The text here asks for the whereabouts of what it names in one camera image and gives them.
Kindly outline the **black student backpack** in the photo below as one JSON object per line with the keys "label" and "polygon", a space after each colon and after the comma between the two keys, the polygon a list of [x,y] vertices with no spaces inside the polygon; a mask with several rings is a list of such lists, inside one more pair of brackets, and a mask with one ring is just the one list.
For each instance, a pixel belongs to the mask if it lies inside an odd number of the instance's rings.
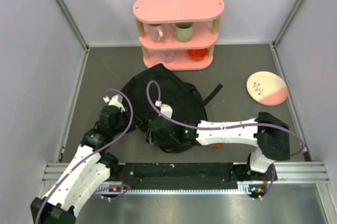
{"label": "black student backpack", "polygon": [[138,75],[122,88],[122,92],[129,101],[123,101],[126,109],[133,108],[134,117],[143,121],[138,128],[147,135],[148,122],[158,117],[158,113],[151,107],[149,101],[156,100],[168,104],[173,109],[172,119],[193,124],[199,120],[207,120],[205,106],[219,93],[222,84],[203,99],[196,87],[183,82],[163,64],[153,66]]}

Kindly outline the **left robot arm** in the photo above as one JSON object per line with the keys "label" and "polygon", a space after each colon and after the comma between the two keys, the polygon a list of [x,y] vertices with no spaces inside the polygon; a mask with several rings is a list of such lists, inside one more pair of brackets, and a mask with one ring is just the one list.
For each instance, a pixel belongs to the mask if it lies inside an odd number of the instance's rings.
{"label": "left robot arm", "polygon": [[133,110],[120,102],[103,107],[56,184],[31,203],[35,223],[75,223],[87,200],[98,194],[99,185],[118,177],[118,159],[105,150],[127,133],[133,121]]}

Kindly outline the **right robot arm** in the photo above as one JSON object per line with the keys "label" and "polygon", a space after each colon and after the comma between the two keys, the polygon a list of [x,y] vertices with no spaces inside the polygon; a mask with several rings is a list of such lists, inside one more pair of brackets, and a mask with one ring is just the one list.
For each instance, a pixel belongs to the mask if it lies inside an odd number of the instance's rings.
{"label": "right robot arm", "polygon": [[240,122],[196,121],[188,125],[158,116],[148,126],[149,145],[166,153],[181,153],[194,146],[244,144],[255,147],[245,167],[249,178],[259,179],[275,161],[290,159],[289,126],[267,112]]}

